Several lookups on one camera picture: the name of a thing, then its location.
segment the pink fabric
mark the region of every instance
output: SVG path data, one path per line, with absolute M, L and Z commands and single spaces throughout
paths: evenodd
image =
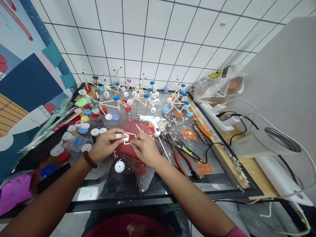
M 22 174 L 2 187 L 0 215 L 7 213 L 19 203 L 33 197 L 29 191 L 31 179 L 31 174 Z
M 232 229 L 226 237 L 248 237 L 245 232 L 239 228 Z

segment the purple cloth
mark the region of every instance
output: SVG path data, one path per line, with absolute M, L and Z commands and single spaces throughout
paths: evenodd
M 2 187 L 0 215 L 7 213 L 19 203 L 33 197 L 29 191 L 31 179 L 31 174 L 21 174 Z

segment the red-handled pliers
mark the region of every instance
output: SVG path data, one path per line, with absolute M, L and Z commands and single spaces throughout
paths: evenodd
M 167 141 L 168 141 L 169 143 L 171 143 L 171 144 L 173 144 L 174 146 L 178 147 L 177 143 L 175 143 L 174 139 L 173 139 L 169 134 L 166 135 L 166 138 L 167 138 Z M 181 151 L 180 149 L 175 148 L 174 146 L 170 146 L 170 147 L 171 147 L 171 150 L 172 150 L 172 152 L 173 152 L 173 157 L 174 157 L 175 163 L 177 164 L 177 166 L 178 166 L 179 170 L 181 171 L 181 173 L 183 173 L 187 178 L 189 178 L 188 175 L 187 175 L 187 173 L 186 173 L 185 170 L 183 169 L 183 167 L 182 167 L 180 161 L 179 161 L 178 154 L 177 154 L 177 150 L 178 150 L 179 154 L 183 157 L 183 159 L 185 160 L 185 162 L 188 164 L 188 167 L 189 167 L 190 170 L 191 170 L 192 176 L 193 176 L 196 180 L 200 181 L 201 178 L 200 178 L 200 176 L 197 174 L 197 172 L 195 171 L 195 169 L 194 169 L 192 163 L 190 162 L 189 158 L 185 155 L 185 153 L 184 153 L 183 151 Z

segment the clear plastic bag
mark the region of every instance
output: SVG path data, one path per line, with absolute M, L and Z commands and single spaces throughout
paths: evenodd
M 241 94 L 247 76 L 242 72 L 243 68 L 241 64 L 230 65 L 196 81 L 193 85 L 194 102 L 223 103 L 226 97 Z

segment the right hand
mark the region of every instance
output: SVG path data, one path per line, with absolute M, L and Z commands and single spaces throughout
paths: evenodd
M 130 143 L 137 157 L 152 168 L 163 159 L 154 140 L 146 133 L 139 133 Z

